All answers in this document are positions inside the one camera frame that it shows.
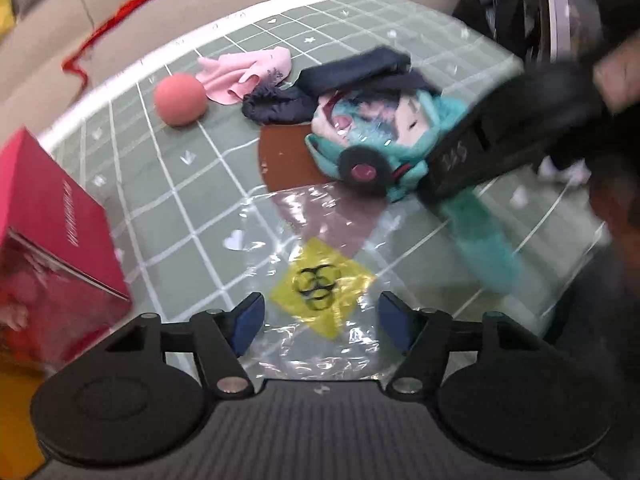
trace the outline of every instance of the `orange ball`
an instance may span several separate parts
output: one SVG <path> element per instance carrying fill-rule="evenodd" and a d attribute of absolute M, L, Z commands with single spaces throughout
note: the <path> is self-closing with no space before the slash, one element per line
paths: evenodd
<path fill-rule="evenodd" d="M 173 74 L 154 92 L 156 113 L 169 126 L 185 126 L 207 111 L 207 91 L 189 74 Z"/>

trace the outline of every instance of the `yellow biohazard label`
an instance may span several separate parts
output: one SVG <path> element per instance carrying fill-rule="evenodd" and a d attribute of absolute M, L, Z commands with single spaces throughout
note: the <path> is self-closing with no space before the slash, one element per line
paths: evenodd
<path fill-rule="evenodd" d="M 375 276 L 311 238 L 271 291 L 271 299 L 327 339 L 334 339 Z"/>

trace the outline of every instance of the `silver screw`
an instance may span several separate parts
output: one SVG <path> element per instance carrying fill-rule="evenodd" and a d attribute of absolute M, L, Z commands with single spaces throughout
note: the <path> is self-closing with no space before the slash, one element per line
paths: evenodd
<path fill-rule="evenodd" d="M 415 394 L 422 389 L 422 381 L 414 377 L 400 377 L 392 386 L 400 394 Z"/>
<path fill-rule="evenodd" d="M 224 377 L 218 381 L 216 385 L 221 392 L 226 394 L 239 394 L 249 386 L 246 379 L 242 377 Z"/>

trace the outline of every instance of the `teal plush doll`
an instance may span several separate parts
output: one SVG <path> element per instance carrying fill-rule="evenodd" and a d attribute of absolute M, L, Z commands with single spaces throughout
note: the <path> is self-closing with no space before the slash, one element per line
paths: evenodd
<path fill-rule="evenodd" d="M 415 190 L 426 156 L 466 112 L 466 104 L 425 91 L 338 92 L 319 99 L 306 146 L 318 168 L 367 194 L 396 202 Z M 519 264 L 500 226 L 471 190 L 440 205 L 468 268 L 488 290 L 507 294 Z"/>

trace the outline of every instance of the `pink cloth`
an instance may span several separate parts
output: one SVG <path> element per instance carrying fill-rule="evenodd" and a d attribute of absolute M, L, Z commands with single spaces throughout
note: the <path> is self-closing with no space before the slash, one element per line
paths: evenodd
<path fill-rule="evenodd" d="M 196 79 L 204 86 L 207 97 L 221 105 L 239 103 L 259 82 L 280 82 L 291 71 L 291 54 L 281 46 L 223 54 L 217 60 L 201 57 L 198 62 L 202 72 L 196 74 Z"/>

